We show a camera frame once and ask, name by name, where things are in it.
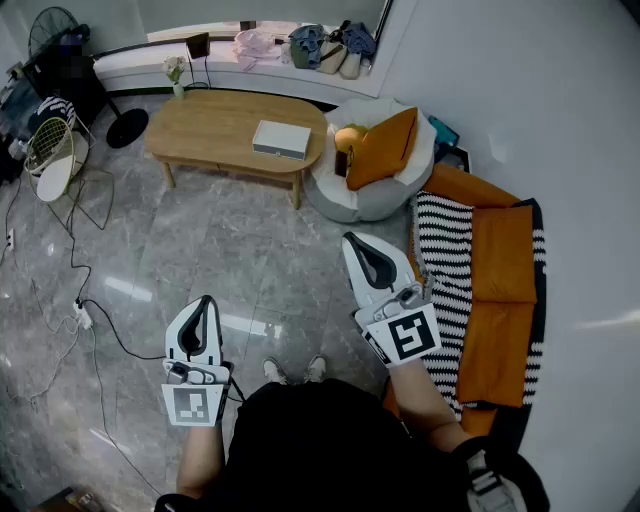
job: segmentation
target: wooden coffee table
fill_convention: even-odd
[[[304,160],[253,152],[261,120],[311,128]],[[162,164],[169,188],[175,187],[170,164],[253,174],[293,184],[293,206],[300,207],[302,171],[322,154],[327,121],[311,103],[294,98],[242,91],[187,91],[170,99],[145,133],[145,151]]]

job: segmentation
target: sneaker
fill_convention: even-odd
[[[287,381],[287,376],[284,371],[273,357],[267,357],[262,362],[262,368],[264,369],[264,376],[267,378],[269,382],[277,382],[278,384],[282,384],[286,386],[289,384]]]
[[[327,373],[327,361],[321,355],[315,356],[309,363],[307,374],[304,377],[305,382],[322,382]]]

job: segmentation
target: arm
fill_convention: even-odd
[[[182,453],[178,494],[199,499],[224,468],[222,428],[192,427]]]
[[[421,359],[389,369],[400,416],[409,431],[432,446],[452,452],[471,436],[431,380]]]

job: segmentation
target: pink clothing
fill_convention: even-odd
[[[272,34],[258,29],[245,30],[235,37],[232,46],[242,71],[251,69],[258,59],[277,59],[280,48],[275,44]]]

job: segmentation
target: orange sofa cushion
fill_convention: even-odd
[[[358,190],[407,166],[418,131],[418,109],[410,108],[374,126],[353,146],[347,188]]]
[[[398,402],[396,401],[396,393],[393,390],[393,384],[389,381],[389,385],[387,386],[387,393],[384,395],[384,400],[382,401],[382,407],[384,407],[387,411],[393,413],[393,415],[400,418],[400,409],[398,409]]]
[[[507,208],[520,201],[483,179],[445,164],[433,166],[423,190],[477,208]]]
[[[411,269],[413,270],[413,274],[416,278],[416,281],[420,282],[423,286],[426,284],[427,280],[420,272],[420,267],[418,267],[418,262],[416,261],[416,253],[415,253],[415,241],[413,239],[413,223],[409,228],[409,251],[408,258],[409,264],[411,265]]]
[[[488,436],[498,409],[484,411],[482,409],[462,410],[462,430],[473,437]]]
[[[472,230],[473,299],[535,303],[531,206],[476,209]]]
[[[473,301],[458,401],[522,407],[533,304]]]

